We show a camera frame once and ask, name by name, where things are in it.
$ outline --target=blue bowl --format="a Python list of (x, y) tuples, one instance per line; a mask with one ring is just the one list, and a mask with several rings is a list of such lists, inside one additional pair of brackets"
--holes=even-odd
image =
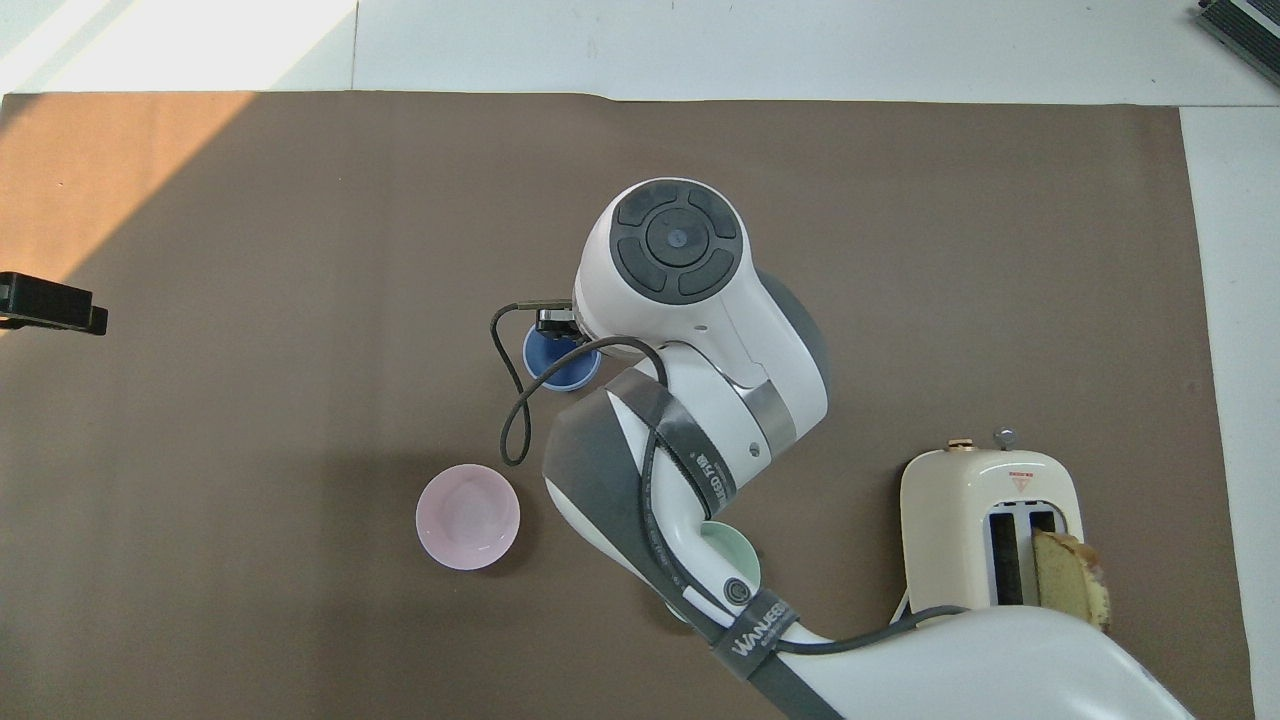
[[(559, 360), (568, 351), (577, 347), (571, 340), (548, 340), (538, 332), (538, 327), (530, 327), (525, 334), (525, 369), (529, 375), (536, 378), (543, 374), (552, 363)], [(554, 375), (543, 383), (543, 387), (557, 392), (571, 392), (591, 382), (600, 369), (600, 354), (595, 350), (577, 356), (572, 363), (556, 372)]]

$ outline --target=brown mat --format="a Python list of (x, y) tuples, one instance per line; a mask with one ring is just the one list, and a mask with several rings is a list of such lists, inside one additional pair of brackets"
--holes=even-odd
[(298, 94), (4, 102), (0, 269), (111, 324), (0, 337), (0, 715), (776, 716), (540, 450), (495, 566), (413, 533), (435, 473), (500, 465), (490, 313), (566, 295), (659, 174), (722, 190), (832, 347), (831, 415), (724, 518), (806, 625), (883, 624), (901, 466), (1011, 424), (1076, 479), (1116, 641), (1252, 714), (1175, 110)]

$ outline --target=power cord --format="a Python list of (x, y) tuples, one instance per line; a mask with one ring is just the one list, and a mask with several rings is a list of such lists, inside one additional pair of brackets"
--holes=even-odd
[[(520, 373), (516, 372), (516, 365), (511, 361), (511, 356), (507, 355), (507, 348), (502, 345), (502, 338), (498, 337), (498, 320), (513, 310), (564, 310), (571, 306), (572, 304), (567, 300), (530, 300), (525, 302), (512, 302), (499, 307), (498, 311), (494, 313), (493, 319), (489, 322), (489, 336), (493, 338), (493, 346), (498, 350), (498, 356), (502, 357), (502, 364), (507, 366), (507, 373), (511, 374), (511, 379), (516, 384), (516, 392), (520, 393), (516, 404), (511, 407), (511, 413), (507, 414), (507, 420), (502, 424), (502, 434), (498, 439), (502, 461), (511, 468), (515, 468), (525, 461), (529, 456), (529, 446), (532, 442), (532, 416), (529, 410), (529, 398), (532, 397), (534, 392), (543, 387), (543, 384), (550, 379), (552, 375), (582, 355), (591, 352), (593, 350), (600, 350), (616, 345), (632, 347), (643, 352), (645, 357), (653, 363), (654, 372), (658, 375), (658, 384), (667, 387), (667, 365), (662, 361), (662, 356), (658, 355), (658, 351), (654, 350), (653, 346), (637, 337), (613, 336), (580, 345), (566, 352), (564, 356), (552, 363), (550, 366), (543, 370), (540, 375), (534, 378), (531, 386), (525, 388), (525, 384), (520, 380)], [(524, 416), (525, 437), (520, 446), (520, 455), (512, 457), (507, 451), (507, 446), (511, 434), (511, 425), (516, 421), (517, 414)]]
[(968, 612), (968, 610), (969, 609), (960, 607), (959, 605), (940, 605), (937, 607), (929, 607), (919, 612), (913, 612), (904, 616), (901, 620), (890, 623), (888, 626), (867, 633), (865, 635), (849, 638), (847, 641), (833, 641), (827, 643), (796, 643), (791, 641), (778, 641), (778, 644), (774, 647), (778, 652), (790, 652), (791, 655), (832, 655), (836, 652), (846, 652), (914, 630), (916, 625), (932, 618), (959, 615), (961, 612)]

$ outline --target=black device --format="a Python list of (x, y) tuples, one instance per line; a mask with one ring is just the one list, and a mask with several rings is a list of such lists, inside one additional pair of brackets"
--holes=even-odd
[(93, 293), (52, 281), (0, 273), (0, 329), (24, 327), (106, 334), (106, 309)]

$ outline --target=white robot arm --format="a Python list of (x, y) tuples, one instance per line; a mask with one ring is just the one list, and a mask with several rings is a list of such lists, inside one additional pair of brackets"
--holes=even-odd
[(593, 340), (658, 350), (557, 418), (543, 469), (557, 509), (788, 716), (1189, 717), (1074, 618), (927, 612), (832, 642), (703, 539), (701, 523), (826, 415), (829, 387), (817, 325), (756, 272), (741, 217), (713, 188), (658, 178), (614, 199), (588, 237), (573, 311)]

